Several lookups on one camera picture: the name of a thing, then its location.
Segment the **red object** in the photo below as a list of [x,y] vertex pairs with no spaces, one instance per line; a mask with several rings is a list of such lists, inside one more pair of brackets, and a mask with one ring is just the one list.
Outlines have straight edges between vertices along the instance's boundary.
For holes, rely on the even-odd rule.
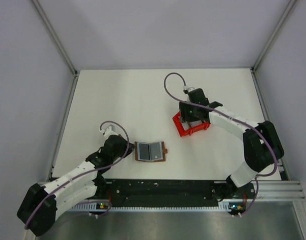
[[206,123],[201,123],[197,126],[192,126],[188,128],[187,130],[184,130],[181,121],[179,121],[179,117],[180,117],[180,112],[178,112],[175,116],[173,116],[173,121],[181,137],[187,136],[187,135],[190,136],[193,133],[198,132],[200,130],[206,130],[210,125],[210,123],[206,122]]

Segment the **enclosure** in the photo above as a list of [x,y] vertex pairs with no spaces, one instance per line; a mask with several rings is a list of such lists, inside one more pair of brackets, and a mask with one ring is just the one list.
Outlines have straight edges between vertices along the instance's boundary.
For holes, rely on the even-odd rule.
[[[24,230],[16,211],[27,189],[103,145],[105,120],[131,142],[168,149],[163,163],[128,156],[106,179],[224,181],[237,169],[242,142],[223,129],[179,137],[178,103],[163,87],[170,72],[246,119],[274,123],[285,156],[259,178],[249,212],[113,206],[99,219],[68,211],[41,237]],[[167,87],[186,97],[178,77]],[[189,237],[306,239],[306,0],[0,1],[0,239]]]

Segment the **metal frame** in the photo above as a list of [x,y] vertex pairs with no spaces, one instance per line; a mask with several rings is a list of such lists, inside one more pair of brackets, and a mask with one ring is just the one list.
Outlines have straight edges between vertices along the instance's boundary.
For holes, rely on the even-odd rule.
[[52,27],[50,21],[48,20],[48,17],[46,16],[41,4],[39,3],[39,0],[30,0],[30,1],[32,3],[33,7],[35,8],[37,14],[39,15],[40,19],[42,20],[42,22],[45,26],[45,29],[48,32],[50,38],[52,39],[58,53],[63,58],[65,64],[67,65],[67,67],[69,68],[69,70],[71,71],[73,76],[75,76],[77,74],[77,70],[74,67],[71,59],[67,55],[61,41],[59,40],[59,38],[57,36],[57,33],[55,32],[55,30]]
[[283,29],[283,27],[285,26],[287,20],[289,19],[289,17],[291,16],[291,14],[293,13],[296,5],[297,5],[298,0],[290,0],[283,15],[281,16],[281,18],[279,19],[276,27],[274,28],[271,36],[269,37],[268,41],[266,42],[263,50],[261,51],[261,53],[259,54],[255,64],[254,64],[254,71],[257,71],[257,69],[260,67],[261,63],[263,62],[265,56],[267,55],[267,53],[270,51],[270,49],[272,48],[274,42],[276,41],[276,39],[278,38],[281,30]]
[[76,89],[76,86],[77,86],[77,80],[78,80],[78,74],[73,79],[72,86],[71,86],[71,89],[70,89],[68,97],[67,97],[65,109],[64,109],[64,111],[61,115],[61,118],[60,118],[61,122],[60,122],[60,125],[58,127],[58,131],[57,131],[57,133],[58,133],[57,134],[57,139],[55,141],[55,144],[52,148],[51,155],[50,155],[51,169],[49,170],[47,180],[49,180],[52,177],[52,173],[53,173],[53,169],[54,169],[55,162],[56,162],[56,159],[57,159],[59,147],[61,145],[61,141],[62,141],[62,138],[63,138],[63,135],[64,135],[64,130],[65,130],[69,110],[71,108],[74,93],[75,93],[75,89]]

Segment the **purple cable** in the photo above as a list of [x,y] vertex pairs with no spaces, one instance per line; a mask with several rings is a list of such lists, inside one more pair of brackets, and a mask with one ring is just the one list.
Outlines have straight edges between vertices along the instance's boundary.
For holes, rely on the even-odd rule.
[[[83,173],[81,173],[81,174],[79,174],[79,175],[76,175],[75,177],[72,177],[71,180],[75,180],[75,179],[77,179],[77,178],[80,178],[80,177],[82,177],[82,176],[84,176],[84,175],[86,175],[86,174],[92,173],[92,172],[96,172],[96,171],[100,171],[100,170],[104,170],[104,169],[110,168],[110,167],[112,167],[112,166],[118,164],[118,163],[127,155],[127,152],[128,152],[128,149],[129,149],[129,137],[128,137],[128,134],[127,134],[125,128],[123,128],[123,127],[122,127],[120,124],[118,124],[117,122],[114,122],[114,121],[105,121],[105,122],[103,122],[103,123],[100,125],[99,129],[102,130],[102,126],[103,126],[104,124],[106,124],[106,123],[111,123],[111,124],[115,124],[115,125],[119,126],[119,127],[123,130],[123,132],[125,133],[126,138],[127,138],[127,147],[126,147],[125,153],[123,154],[123,156],[122,156],[119,160],[115,161],[113,164],[108,165],[108,166],[104,166],[104,167],[99,167],[99,168],[96,168],[96,169],[92,169],[92,170],[89,170],[89,171],[86,171],[86,172],[83,172]],[[63,183],[62,185],[60,185],[59,187],[57,187],[56,189],[54,189],[53,191],[51,191],[45,198],[43,198],[43,200],[37,205],[37,207],[34,209],[34,211],[31,213],[31,215],[30,215],[29,218],[27,219],[27,221],[26,221],[26,223],[25,223],[25,227],[24,227],[26,230],[28,229],[28,225],[29,225],[29,223],[31,222],[32,218],[34,217],[34,215],[36,214],[36,212],[39,210],[39,208],[42,206],[43,202],[44,202],[47,198],[49,198],[50,196],[52,196],[54,193],[56,193],[58,190],[60,190],[62,187],[68,185],[69,183],[70,183],[70,181],[67,181],[67,182]]]
[[273,156],[273,160],[274,160],[274,169],[273,169],[273,171],[272,171],[271,173],[268,173],[268,174],[257,174],[257,176],[255,177],[256,186],[257,186],[256,192],[255,192],[255,196],[254,196],[252,202],[249,204],[248,208],[240,215],[240,216],[242,217],[242,216],[245,215],[245,213],[247,213],[248,210],[252,207],[252,205],[254,204],[254,202],[255,202],[255,200],[256,200],[256,197],[257,197],[257,195],[258,195],[259,184],[258,184],[257,177],[268,177],[268,176],[273,175],[273,174],[277,171],[278,162],[277,162],[277,158],[276,158],[276,155],[275,155],[275,153],[274,153],[274,150],[272,149],[272,147],[270,146],[270,144],[268,143],[268,141],[264,138],[264,136],[263,136],[256,128],[254,128],[253,126],[249,125],[248,123],[243,122],[243,121],[240,121],[240,120],[235,119],[235,118],[231,118],[230,116],[224,114],[223,112],[221,112],[221,111],[219,111],[219,110],[217,110],[217,109],[215,109],[215,108],[211,108],[211,107],[209,107],[209,106],[204,106],[204,105],[200,105],[200,104],[196,104],[196,103],[192,103],[192,102],[183,101],[183,100],[181,100],[181,99],[179,99],[179,98],[173,96],[173,95],[167,90],[167,87],[166,87],[166,80],[167,80],[167,78],[168,78],[170,75],[177,75],[177,76],[179,76],[179,77],[182,79],[182,81],[183,81],[183,83],[184,83],[184,86],[186,86],[186,82],[185,82],[183,76],[181,76],[181,75],[180,75],[179,73],[177,73],[177,72],[171,72],[171,73],[169,73],[169,74],[166,75],[166,77],[165,77],[165,79],[164,79],[164,89],[165,89],[166,93],[167,93],[172,99],[174,99],[174,100],[176,100],[176,101],[178,101],[178,102],[184,103],[184,104],[188,104],[188,105],[192,105],[192,106],[195,106],[195,107],[199,107],[199,108],[207,109],[207,110],[210,110],[210,111],[214,111],[214,112],[216,112],[216,113],[218,113],[218,114],[223,115],[224,117],[226,117],[226,118],[228,118],[228,119],[231,119],[231,120],[234,121],[234,122],[237,122],[237,123],[239,123],[239,124],[242,124],[242,125],[248,127],[249,129],[253,130],[253,131],[254,131],[254,132],[264,141],[264,143],[265,143],[265,145],[267,146],[269,152],[270,152],[271,155]]

